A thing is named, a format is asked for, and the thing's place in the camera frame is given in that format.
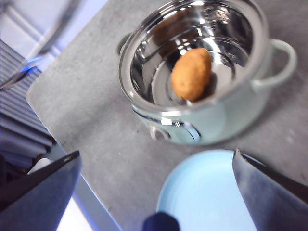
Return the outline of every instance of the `gray countertop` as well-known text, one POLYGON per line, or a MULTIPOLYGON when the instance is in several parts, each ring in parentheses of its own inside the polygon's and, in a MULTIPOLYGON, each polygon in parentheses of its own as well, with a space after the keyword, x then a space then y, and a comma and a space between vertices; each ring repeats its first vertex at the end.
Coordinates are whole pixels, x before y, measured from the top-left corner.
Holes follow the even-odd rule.
MULTIPOLYGON (((80 150, 84 177, 125 231, 141 229, 155 212, 168 174, 199 151, 239 147, 308 185, 308 1, 256 0, 268 17, 271 37, 298 52, 298 68, 274 90, 253 125, 210 146, 153 141, 120 89, 117 42, 166 2, 109 0, 27 94, 63 148, 80 150)), ((274 63, 281 64, 281 56, 274 63)))

